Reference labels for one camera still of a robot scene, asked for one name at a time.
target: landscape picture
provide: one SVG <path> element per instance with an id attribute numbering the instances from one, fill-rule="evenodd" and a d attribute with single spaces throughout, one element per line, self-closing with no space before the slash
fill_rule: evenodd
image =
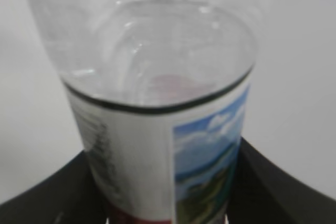
<path id="1" fill-rule="evenodd" d="M 178 224 L 202 224 L 223 211 L 229 196 L 248 90 L 218 113 L 174 128 Z"/>

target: blue sky picture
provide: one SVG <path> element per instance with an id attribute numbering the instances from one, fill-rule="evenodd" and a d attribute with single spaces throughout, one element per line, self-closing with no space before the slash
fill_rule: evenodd
<path id="1" fill-rule="evenodd" d="M 174 128 L 177 200 L 236 158 L 247 94 L 248 89 L 221 111 Z"/>

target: white cloud picture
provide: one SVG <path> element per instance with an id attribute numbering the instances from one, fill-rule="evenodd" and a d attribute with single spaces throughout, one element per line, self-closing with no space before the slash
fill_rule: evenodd
<path id="1" fill-rule="evenodd" d="M 221 125 L 223 125 L 223 123 L 225 123 L 225 121 L 227 121 L 230 118 L 230 114 L 224 114 L 224 115 L 216 115 L 210 122 L 208 125 L 208 130 L 212 130 L 215 129 Z"/>

